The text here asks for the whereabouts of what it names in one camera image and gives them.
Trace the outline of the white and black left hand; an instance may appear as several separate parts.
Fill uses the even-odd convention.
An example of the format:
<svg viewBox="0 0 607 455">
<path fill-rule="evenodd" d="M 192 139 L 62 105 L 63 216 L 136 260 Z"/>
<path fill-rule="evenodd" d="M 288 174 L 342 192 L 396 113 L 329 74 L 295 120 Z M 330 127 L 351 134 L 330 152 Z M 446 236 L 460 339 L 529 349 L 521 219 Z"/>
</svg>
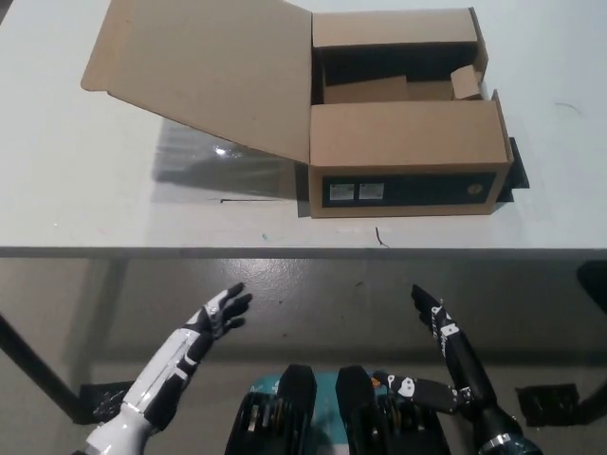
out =
<svg viewBox="0 0 607 455">
<path fill-rule="evenodd" d="M 156 351 L 126 393 L 123 402 L 156 431 L 173 420 L 176 408 L 198 365 L 213 343 L 244 323 L 252 300 L 241 282 L 204 303 Z"/>
</svg>

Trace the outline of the black right hand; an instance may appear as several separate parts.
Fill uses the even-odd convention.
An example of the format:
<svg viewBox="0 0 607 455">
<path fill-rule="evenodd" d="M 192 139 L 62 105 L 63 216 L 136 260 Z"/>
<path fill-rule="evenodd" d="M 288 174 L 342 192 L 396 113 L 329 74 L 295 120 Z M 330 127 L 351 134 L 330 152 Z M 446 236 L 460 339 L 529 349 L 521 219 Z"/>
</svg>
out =
<svg viewBox="0 0 607 455">
<path fill-rule="evenodd" d="M 469 422 L 497 407 L 497 396 L 480 359 L 445 304 L 415 284 L 411 293 L 421 322 L 431 331 L 452 379 L 450 385 L 430 379 L 375 371 L 372 381 L 403 400 Z"/>
</svg>

